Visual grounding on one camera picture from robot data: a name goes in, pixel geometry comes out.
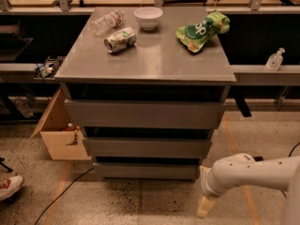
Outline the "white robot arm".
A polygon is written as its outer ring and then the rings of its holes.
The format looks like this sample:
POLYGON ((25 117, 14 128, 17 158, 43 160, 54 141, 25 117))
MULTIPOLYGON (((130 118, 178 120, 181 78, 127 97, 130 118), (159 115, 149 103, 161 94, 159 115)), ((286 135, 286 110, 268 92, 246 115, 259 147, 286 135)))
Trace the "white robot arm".
POLYGON ((202 198, 197 217, 205 218, 217 198, 241 186, 287 191, 281 225, 300 225, 300 156, 256 161, 247 153, 217 160, 211 168, 200 167, 202 198))

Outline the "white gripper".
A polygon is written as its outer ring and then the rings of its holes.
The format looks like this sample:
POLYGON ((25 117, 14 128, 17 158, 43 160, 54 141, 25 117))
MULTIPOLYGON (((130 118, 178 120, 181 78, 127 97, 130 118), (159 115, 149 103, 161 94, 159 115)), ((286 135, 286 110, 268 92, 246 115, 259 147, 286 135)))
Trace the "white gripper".
POLYGON ((201 188, 202 196, 199 200, 197 208, 197 217, 205 218, 210 211, 213 209, 216 200, 214 198, 219 197, 217 191, 216 181, 212 176, 212 169, 204 166, 200 167, 200 179, 201 179, 201 188))

